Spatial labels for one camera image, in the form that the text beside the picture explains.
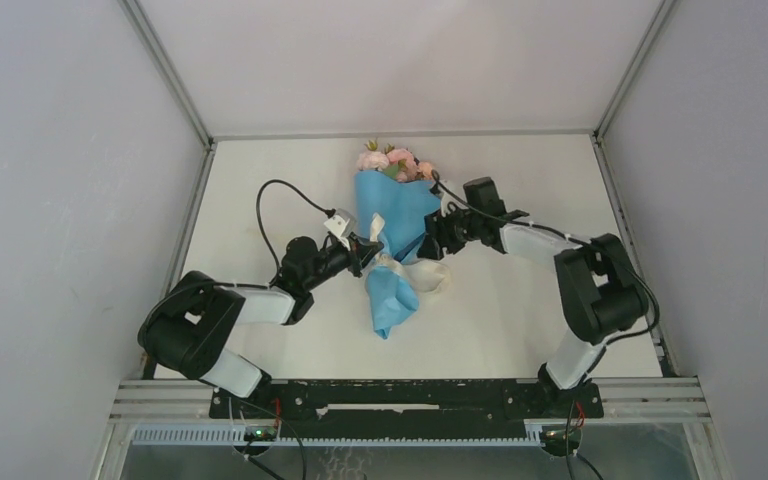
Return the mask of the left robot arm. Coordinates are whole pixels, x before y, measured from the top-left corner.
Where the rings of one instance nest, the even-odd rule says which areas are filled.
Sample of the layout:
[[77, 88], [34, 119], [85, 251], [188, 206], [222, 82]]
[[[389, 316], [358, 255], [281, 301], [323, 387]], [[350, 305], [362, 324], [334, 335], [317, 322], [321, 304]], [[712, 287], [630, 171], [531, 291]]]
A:
[[314, 304], [315, 288], [344, 271], [361, 276], [383, 249], [354, 233], [328, 238], [325, 246], [306, 236], [291, 240], [267, 286], [188, 272], [147, 315], [138, 344], [157, 364], [234, 395], [246, 415], [265, 414], [273, 401], [270, 375], [227, 343], [238, 325], [298, 323]]

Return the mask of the blue wrapping paper sheet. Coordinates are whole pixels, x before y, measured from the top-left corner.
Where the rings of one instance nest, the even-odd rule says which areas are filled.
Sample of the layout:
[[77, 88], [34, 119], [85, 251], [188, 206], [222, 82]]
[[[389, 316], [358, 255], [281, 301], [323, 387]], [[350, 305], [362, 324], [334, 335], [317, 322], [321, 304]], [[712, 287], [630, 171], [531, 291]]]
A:
[[365, 289], [373, 330], [386, 339], [419, 309], [422, 296], [436, 295], [450, 282], [448, 267], [417, 256], [424, 217], [441, 201], [429, 180], [399, 183], [373, 170], [357, 173], [354, 186], [359, 235], [384, 244], [368, 267]]

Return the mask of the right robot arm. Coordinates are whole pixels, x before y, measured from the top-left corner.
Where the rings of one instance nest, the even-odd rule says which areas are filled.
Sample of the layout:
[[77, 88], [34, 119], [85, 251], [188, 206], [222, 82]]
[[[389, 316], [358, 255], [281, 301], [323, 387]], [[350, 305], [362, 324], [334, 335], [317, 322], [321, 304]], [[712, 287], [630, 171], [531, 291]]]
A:
[[613, 234], [582, 239], [542, 225], [521, 210], [491, 215], [456, 206], [427, 215], [424, 224], [421, 258], [441, 260], [478, 241], [555, 273], [567, 330], [538, 373], [539, 406], [549, 415], [565, 415], [576, 405], [576, 388], [607, 348], [635, 336], [634, 324], [654, 305]]

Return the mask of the pink fake flower stem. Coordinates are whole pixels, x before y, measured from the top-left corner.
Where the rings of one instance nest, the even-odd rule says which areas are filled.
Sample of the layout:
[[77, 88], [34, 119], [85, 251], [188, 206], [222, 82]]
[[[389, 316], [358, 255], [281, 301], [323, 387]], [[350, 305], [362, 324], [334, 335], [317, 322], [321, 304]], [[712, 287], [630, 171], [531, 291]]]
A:
[[379, 150], [376, 140], [368, 140], [364, 150], [358, 155], [356, 168], [358, 171], [383, 171], [390, 166], [389, 158]]
[[393, 149], [386, 153], [389, 166], [384, 173], [399, 183], [408, 183], [418, 178], [418, 163], [407, 149]]
[[431, 162], [420, 161], [417, 164], [416, 179], [417, 180], [429, 180], [429, 181], [434, 180], [435, 179], [435, 166]]

